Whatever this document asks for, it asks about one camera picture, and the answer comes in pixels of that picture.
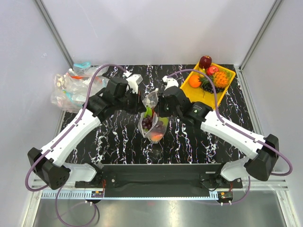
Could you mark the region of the dark red apple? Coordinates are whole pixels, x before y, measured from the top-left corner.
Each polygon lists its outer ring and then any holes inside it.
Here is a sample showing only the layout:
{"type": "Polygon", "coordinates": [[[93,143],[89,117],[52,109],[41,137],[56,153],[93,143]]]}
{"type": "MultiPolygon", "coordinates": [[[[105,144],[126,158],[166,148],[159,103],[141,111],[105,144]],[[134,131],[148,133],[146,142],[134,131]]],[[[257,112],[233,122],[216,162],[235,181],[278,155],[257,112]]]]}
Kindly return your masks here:
{"type": "Polygon", "coordinates": [[[208,55],[202,56],[200,61],[199,61],[199,68],[201,69],[207,69],[211,66],[212,64],[212,58],[208,55]]]}

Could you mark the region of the clear zip top bag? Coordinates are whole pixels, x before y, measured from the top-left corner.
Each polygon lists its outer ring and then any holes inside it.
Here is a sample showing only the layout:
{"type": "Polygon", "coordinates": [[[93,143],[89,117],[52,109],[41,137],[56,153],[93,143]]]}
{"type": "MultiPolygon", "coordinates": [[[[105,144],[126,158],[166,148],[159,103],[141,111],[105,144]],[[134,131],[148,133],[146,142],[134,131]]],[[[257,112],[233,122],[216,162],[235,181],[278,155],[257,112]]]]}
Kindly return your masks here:
{"type": "Polygon", "coordinates": [[[158,103],[158,93],[159,90],[155,89],[154,91],[150,92],[144,99],[143,99],[143,104],[145,107],[150,107],[153,110],[153,121],[152,121],[152,127],[150,130],[145,131],[142,129],[142,120],[144,118],[144,113],[141,113],[140,115],[140,120],[138,123],[138,129],[139,132],[142,134],[142,136],[146,139],[148,139],[151,143],[156,144],[155,142],[152,142],[150,137],[152,133],[162,133],[163,135],[165,135],[167,127],[163,127],[158,125],[158,118],[159,116],[155,113],[154,108],[156,107],[157,103],[158,103]]]}

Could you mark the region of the orange fruit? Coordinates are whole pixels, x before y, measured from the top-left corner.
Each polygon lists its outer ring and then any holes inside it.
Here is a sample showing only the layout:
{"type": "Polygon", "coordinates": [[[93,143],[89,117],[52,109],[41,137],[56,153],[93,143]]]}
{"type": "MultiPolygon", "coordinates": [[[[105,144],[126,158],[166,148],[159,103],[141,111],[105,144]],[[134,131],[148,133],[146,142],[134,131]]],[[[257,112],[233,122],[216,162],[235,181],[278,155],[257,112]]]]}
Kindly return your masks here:
{"type": "Polygon", "coordinates": [[[192,88],[198,88],[201,86],[202,82],[201,82],[201,79],[198,75],[192,75],[190,78],[189,78],[189,85],[192,87],[192,88]]]}

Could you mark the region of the orange pineapple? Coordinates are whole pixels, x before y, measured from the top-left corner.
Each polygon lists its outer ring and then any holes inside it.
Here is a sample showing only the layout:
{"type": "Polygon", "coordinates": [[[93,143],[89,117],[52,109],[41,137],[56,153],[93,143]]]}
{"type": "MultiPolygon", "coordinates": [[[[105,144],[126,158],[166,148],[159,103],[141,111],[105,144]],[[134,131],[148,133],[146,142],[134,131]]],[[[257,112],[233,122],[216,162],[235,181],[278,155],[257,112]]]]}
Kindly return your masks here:
{"type": "Polygon", "coordinates": [[[225,88],[230,83],[230,73],[227,71],[218,71],[213,75],[213,83],[216,87],[225,88]]]}

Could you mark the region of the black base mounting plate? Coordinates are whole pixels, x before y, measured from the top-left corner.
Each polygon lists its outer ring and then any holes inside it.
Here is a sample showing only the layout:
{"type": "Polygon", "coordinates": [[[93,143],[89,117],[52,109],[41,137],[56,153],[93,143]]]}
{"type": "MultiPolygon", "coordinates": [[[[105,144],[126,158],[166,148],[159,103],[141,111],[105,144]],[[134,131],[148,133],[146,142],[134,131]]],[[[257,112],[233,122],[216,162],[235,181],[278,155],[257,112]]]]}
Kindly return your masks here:
{"type": "Polygon", "coordinates": [[[240,177],[232,182],[219,176],[221,164],[129,164],[104,165],[91,182],[77,181],[76,188],[107,188],[133,185],[188,185],[205,189],[240,189],[240,177]]]}

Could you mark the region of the small yellow fruit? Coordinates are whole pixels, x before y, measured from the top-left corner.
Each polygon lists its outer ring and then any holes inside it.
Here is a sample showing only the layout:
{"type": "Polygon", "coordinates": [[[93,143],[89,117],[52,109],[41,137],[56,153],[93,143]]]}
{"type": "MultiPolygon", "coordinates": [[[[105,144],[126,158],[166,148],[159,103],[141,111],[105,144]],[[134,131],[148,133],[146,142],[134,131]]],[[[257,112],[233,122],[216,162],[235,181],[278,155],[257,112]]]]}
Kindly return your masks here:
{"type": "Polygon", "coordinates": [[[199,71],[201,72],[199,76],[203,78],[205,76],[205,69],[199,69],[199,71]]]}

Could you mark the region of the black grape bunch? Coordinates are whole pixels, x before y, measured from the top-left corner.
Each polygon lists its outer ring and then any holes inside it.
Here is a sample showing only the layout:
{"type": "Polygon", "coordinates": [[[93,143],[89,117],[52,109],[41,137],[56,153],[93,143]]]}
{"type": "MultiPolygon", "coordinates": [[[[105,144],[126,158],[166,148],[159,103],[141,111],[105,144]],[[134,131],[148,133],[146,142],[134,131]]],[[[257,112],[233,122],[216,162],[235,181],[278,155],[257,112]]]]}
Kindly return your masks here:
{"type": "MultiPolygon", "coordinates": [[[[214,90],[213,90],[213,87],[210,83],[204,83],[201,85],[201,88],[206,91],[206,92],[209,92],[211,94],[214,93],[214,90]]],[[[220,92],[223,92],[224,91],[224,88],[221,88],[221,87],[215,87],[215,91],[216,93],[220,93],[220,92]]]]}

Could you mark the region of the dark purple grape bunch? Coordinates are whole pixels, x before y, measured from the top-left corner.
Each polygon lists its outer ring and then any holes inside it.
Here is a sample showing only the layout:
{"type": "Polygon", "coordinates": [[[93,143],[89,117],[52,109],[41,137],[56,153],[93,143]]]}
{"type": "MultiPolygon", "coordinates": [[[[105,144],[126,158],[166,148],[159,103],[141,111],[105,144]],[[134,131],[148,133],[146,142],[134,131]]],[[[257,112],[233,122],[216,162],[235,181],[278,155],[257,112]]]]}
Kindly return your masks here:
{"type": "Polygon", "coordinates": [[[148,131],[152,128],[153,118],[151,116],[144,117],[142,120],[142,129],[148,131]]]}

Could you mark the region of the pile of clear zip bags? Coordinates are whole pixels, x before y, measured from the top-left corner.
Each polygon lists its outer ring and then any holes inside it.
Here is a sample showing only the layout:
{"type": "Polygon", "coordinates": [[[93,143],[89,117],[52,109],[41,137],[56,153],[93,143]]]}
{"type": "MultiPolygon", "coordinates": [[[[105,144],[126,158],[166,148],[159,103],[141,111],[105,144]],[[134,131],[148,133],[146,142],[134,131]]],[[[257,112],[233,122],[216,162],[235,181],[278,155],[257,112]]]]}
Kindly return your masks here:
{"type": "Polygon", "coordinates": [[[51,103],[61,110],[77,113],[86,101],[87,96],[92,96],[106,87],[108,78],[103,75],[108,67],[98,72],[93,79],[94,73],[100,66],[91,66],[89,62],[74,64],[72,69],[64,75],[56,74],[54,77],[54,91],[51,94],[51,103]]]}

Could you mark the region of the yellow plastic fruit tray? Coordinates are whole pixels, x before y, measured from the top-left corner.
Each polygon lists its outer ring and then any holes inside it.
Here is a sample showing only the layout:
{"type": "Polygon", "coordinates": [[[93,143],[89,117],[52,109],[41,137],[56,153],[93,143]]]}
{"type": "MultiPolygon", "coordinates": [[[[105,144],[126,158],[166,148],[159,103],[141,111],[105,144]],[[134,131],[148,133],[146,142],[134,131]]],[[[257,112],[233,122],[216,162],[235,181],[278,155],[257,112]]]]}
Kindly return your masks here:
{"type": "Polygon", "coordinates": [[[182,83],[182,85],[180,86],[180,88],[184,91],[185,95],[190,99],[191,102],[202,102],[210,107],[212,107],[213,109],[215,109],[215,99],[214,99],[214,96],[217,96],[217,104],[219,105],[221,100],[223,99],[225,93],[227,92],[227,89],[229,88],[229,86],[231,85],[233,79],[235,78],[236,76],[236,73],[228,68],[225,68],[223,66],[220,66],[218,64],[215,64],[215,63],[212,63],[211,66],[216,66],[219,68],[219,71],[227,71],[230,73],[230,83],[227,87],[224,88],[224,91],[223,92],[220,92],[220,93],[216,93],[215,91],[215,85],[213,83],[213,75],[212,76],[208,76],[206,73],[205,73],[205,76],[202,78],[200,77],[201,79],[201,82],[202,84],[204,83],[210,83],[213,87],[213,90],[214,90],[214,93],[211,94],[209,92],[206,92],[204,91],[201,86],[198,87],[198,88],[192,88],[190,85],[189,85],[189,78],[192,76],[192,75],[198,75],[199,76],[199,73],[201,73],[199,71],[199,64],[197,64],[195,67],[194,67],[194,71],[190,72],[190,74],[188,75],[188,77],[185,79],[185,81],[182,83]]]}

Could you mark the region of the green star fruit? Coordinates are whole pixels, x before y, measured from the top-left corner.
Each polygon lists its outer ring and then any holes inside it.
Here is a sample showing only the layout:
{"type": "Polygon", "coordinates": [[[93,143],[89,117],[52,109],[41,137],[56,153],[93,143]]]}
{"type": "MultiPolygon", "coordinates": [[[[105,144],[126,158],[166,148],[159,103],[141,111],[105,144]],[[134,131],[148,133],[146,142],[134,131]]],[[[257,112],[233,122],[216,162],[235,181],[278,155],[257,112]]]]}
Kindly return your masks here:
{"type": "Polygon", "coordinates": [[[144,118],[147,118],[147,117],[152,117],[153,116],[153,110],[150,108],[150,107],[146,107],[146,112],[144,114],[144,118]]]}

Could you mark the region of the pink peach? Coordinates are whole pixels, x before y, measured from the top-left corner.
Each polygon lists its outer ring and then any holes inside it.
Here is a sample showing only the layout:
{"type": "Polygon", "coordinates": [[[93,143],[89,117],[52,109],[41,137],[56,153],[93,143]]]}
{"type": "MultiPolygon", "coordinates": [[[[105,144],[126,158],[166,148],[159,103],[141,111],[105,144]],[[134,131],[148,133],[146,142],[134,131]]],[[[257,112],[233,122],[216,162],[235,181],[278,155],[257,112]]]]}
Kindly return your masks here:
{"type": "Polygon", "coordinates": [[[163,138],[163,136],[164,135],[162,133],[152,133],[150,139],[152,142],[157,143],[163,138]]]}

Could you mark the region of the smooth green apple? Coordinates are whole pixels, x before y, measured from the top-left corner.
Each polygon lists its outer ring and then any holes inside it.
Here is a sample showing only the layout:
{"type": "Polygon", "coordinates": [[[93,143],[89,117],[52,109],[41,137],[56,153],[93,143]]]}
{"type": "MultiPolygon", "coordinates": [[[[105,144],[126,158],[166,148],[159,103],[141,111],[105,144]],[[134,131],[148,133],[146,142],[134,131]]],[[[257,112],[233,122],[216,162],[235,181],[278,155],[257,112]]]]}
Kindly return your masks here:
{"type": "Polygon", "coordinates": [[[169,122],[168,117],[159,117],[158,118],[158,125],[160,125],[160,126],[167,127],[168,122],[169,122]]]}

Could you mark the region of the aluminium frame rail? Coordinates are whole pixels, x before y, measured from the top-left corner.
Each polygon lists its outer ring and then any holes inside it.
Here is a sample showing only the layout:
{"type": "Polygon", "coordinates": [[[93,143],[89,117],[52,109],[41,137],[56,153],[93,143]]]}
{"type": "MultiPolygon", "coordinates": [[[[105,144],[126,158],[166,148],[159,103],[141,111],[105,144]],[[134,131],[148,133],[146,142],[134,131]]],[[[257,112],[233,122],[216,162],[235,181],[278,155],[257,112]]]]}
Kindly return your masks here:
{"type": "Polygon", "coordinates": [[[261,182],[254,179],[236,180],[232,188],[204,187],[200,183],[196,186],[191,184],[135,184],[130,183],[119,187],[106,182],[104,188],[74,188],[66,186],[61,190],[42,190],[42,199],[74,199],[97,202],[99,200],[156,200],[156,201],[219,201],[226,200],[227,194],[234,195],[243,192],[247,195],[253,191],[287,191],[288,187],[284,180],[269,180],[261,182]]]}

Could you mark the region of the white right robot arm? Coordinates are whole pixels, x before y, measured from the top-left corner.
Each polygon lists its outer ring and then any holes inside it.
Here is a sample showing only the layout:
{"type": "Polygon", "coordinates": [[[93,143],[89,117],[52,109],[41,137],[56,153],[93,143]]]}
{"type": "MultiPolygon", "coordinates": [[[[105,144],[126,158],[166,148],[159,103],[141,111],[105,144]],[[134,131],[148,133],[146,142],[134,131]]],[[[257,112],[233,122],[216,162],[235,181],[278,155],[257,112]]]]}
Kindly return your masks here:
{"type": "Polygon", "coordinates": [[[269,148],[270,145],[278,147],[276,136],[264,137],[250,132],[223,118],[212,107],[202,102],[191,102],[176,86],[158,95],[154,110],[159,117],[177,117],[184,124],[211,133],[244,153],[244,158],[221,164],[215,175],[219,187],[226,187],[233,180],[246,176],[260,181],[269,179],[278,159],[278,154],[269,148]]]}

